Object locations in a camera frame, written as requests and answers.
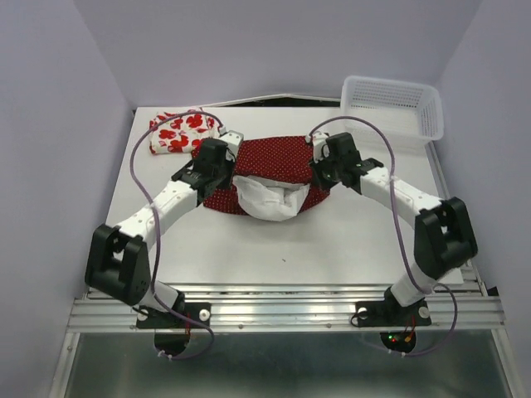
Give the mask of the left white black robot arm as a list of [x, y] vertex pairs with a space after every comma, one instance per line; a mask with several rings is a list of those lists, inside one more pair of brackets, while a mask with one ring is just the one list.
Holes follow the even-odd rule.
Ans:
[[149, 251], [155, 248], [155, 260], [160, 261], [162, 235], [217, 189], [230, 186], [243, 141], [234, 131], [205, 139], [197, 155], [147, 205], [115, 226], [98, 226], [85, 283], [130, 307], [155, 310], [165, 326], [179, 325], [185, 316], [184, 293], [157, 279], [158, 265], [149, 263]]

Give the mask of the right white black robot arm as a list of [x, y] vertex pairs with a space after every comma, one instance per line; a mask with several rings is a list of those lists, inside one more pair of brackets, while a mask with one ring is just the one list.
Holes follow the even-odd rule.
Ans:
[[414, 232], [413, 262], [406, 273], [384, 293], [381, 301], [357, 302], [351, 323], [357, 328], [402, 326], [411, 320], [428, 325], [421, 313], [426, 296], [453, 269], [478, 253], [470, 216], [457, 198], [441, 199], [395, 177], [374, 158], [362, 158], [349, 133], [328, 136], [311, 133], [309, 163], [313, 183], [329, 190], [338, 184], [389, 209], [393, 224], [405, 221]]

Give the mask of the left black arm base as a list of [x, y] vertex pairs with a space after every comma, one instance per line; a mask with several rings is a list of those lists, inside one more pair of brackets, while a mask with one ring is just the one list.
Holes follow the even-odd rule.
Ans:
[[214, 334], [210, 326], [212, 305], [209, 302], [185, 303], [182, 313], [171, 313], [137, 306], [135, 327], [154, 332], [153, 348], [158, 357], [171, 362], [197, 358], [213, 345]]

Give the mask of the dark red dotted skirt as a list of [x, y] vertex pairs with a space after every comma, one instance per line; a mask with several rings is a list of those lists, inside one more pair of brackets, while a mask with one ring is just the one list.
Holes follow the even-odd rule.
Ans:
[[313, 149], [302, 136], [252, 139], [242, 143], [227, 189], [203, 205], [226, 214], [262, 221], [287, 221], [329, 197], [312, 183]]

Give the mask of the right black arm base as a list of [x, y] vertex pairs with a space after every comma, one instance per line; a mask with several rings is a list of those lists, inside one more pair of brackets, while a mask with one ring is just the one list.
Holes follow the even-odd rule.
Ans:
[[407, 308], [385, 301], [356, 302], [349, 321], [355, 328], [381, 328], [383, 346], [403, 355], [413, 352], [417, 344], [417, 328], [432, 325], [425, 300]]

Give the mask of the white red poppy skirt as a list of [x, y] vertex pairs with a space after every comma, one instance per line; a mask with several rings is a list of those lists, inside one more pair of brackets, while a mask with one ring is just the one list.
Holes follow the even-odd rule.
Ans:
[[173, 118], [175, 113], [163, 111], [149, 121], [149, 128], [158, 127], [149, 135], [149, 150], [153, 155], [191, 153], [205, 138], [219, 136], [219, 123], [202, 109], [187, 109], [184, 117]]

